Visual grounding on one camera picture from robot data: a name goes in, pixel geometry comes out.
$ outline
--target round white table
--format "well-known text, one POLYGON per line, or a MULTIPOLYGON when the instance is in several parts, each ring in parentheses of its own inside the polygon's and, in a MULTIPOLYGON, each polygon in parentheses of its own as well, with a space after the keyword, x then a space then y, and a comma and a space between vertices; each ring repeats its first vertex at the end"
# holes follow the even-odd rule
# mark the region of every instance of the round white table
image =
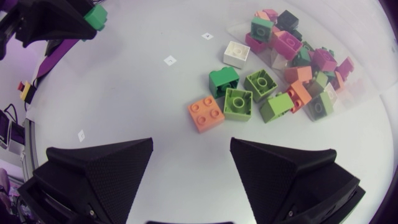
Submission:
MULTIPOLYGON (((231 137, 313 151, 332 148, 336 162, 366 191, 345 223, 370 221, 393 172, 391 128, 380 97, 317 123, 301 110, 264 124, 260 104, 254 104, 247 123, 226 120, 198 134, 187 106, 211 94, 208 74, 226 66, 224 50, 235 40, 225 28, 228 1, 115 0, 104 6, 105 29, 66 54, 28 107, 39 164, 52 146, 152 137, 154 151, 128 223, 240 224, 255 219, 229 152, 231 137), (214 38, 204 39, 207 32, 214 38), (177 60, 171 66, 164 62, 169 55, 177 60)), ((245 68, 236 69, 238 88, 262 68, 271 72, 250 52, 245 68)), ((220 106, 223 100, 217 100, 220 106)))

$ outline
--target dark green duplo brick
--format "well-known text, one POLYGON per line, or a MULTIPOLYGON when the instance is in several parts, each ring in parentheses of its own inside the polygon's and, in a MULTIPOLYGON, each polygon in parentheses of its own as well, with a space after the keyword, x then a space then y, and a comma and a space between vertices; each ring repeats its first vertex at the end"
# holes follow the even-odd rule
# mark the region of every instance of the dark green duplo brick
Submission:
POLYGON ((209 74, 209 88, 215 99, 225 96, 227 88, 238 86, 239 75, 232 67, 224 67, 220 71, 212 71, 209 74))
POLYGON ((311 57, 308 49, 302 47, 296 57, 294 57, 292 64, 294 67, 311 65, 311 57))
POLYGON ((254 17, 251 21, 250 35, 253 39, 261 42, 268 42, 271 40, 272 27, 274 23, 265 19, 254 17))

